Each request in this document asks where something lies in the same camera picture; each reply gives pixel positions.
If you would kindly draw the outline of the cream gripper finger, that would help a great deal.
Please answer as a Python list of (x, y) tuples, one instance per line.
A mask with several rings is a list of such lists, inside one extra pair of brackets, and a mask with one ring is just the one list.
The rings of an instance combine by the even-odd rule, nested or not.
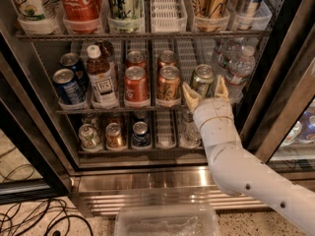
[(197, 108), (200, 101), (202, 100), (202, 96), (199, 95), (193, 89), (191, 89), (190, 86), (186, 82), (182, 84), (182, 89), (183, 89), (183, 95), (184, 95), (188, 109), (191, 112), (194, 112), (194, 110)]
[(228, 101), (228, 89), (224, 82), (224, 77), (217, 75), (214, 97)]

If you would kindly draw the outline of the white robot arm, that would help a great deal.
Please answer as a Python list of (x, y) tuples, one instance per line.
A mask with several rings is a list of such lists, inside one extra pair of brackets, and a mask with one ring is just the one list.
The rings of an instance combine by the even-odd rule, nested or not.
[(182, 90), (218, 188), (230, 196), (254, 198), (315, 236), (315, 193), (285, 179), (243, 148), (223, 78), (217, 77), (215, 95), (210, 98), (203, 98), (186, 83)]

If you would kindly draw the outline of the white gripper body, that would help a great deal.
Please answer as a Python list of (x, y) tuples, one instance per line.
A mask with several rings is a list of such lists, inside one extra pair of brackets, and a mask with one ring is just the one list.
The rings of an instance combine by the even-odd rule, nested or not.
[(241, 145), (227, 100), (217, 97), (202, 100), (193, 113), (193, 119), (205, 148), (225, 143)]

